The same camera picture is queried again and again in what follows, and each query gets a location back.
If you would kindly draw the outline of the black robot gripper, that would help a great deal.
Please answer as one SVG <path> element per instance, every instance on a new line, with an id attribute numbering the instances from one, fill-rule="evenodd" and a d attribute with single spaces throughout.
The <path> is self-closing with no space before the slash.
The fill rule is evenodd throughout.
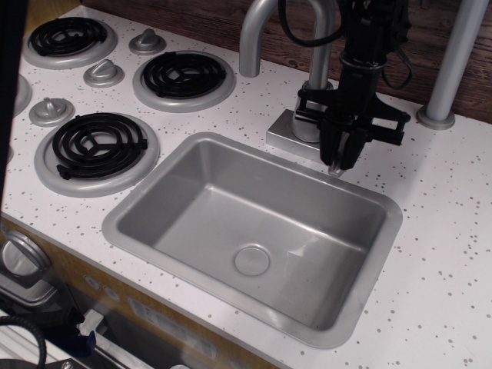
<path id="1" fill-rule="evenodd" d="M 376 95 L 379 78 L 384 76 L 386 58 L 358 61 L 340 57 L 339 61 L 342 69 L 336 89 L 302 88 L 298 92 L 298 117 L 321 126 L 321 160 L 330 169 L 349 170 L 372 140 L 400 145 L 410 115 L 387 105 Z M 335 115 L 337 125 L 327 118 L 328 112 Z M 347 134 L 342 154 L 340 145 L 344 131 L 338 125 Z"/>

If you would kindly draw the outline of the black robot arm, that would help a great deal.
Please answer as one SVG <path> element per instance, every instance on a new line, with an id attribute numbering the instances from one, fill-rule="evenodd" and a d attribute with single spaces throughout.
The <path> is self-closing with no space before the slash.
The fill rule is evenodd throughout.
<path id="1" fill-rule="evenodd" d="M 316 37 L 309 79 L 285 111 L 299 152 L 313 144 L 332 175 L 354 167 L 364 146 L 399 145 L 408 115 L 376 94 L 387 55 L 406 39 L 405 1 L 342 1 L 333 29 L 329 1 L 314 3 Z M 14 143 L 7 190 L 30 191 L 40 202 L 61 195 L 97 198 L 132 189 L 128 206 L 145 211 L 202 198 L 262 204 L 294 198 L 319 204 L 330 182 L 209 128 L 228 108 L 263 106 L 255 87 L 238 89 L 260 73 L 261 33 L 283 1 L 256 1 L 241 31 L 238 62 L 212 50 L 179 50 L 153 30 L 123 32 L 109 20 L 62 17 L 24 40 L 22 57 L 56 97 L 31 106 L 37 138 Z"/>

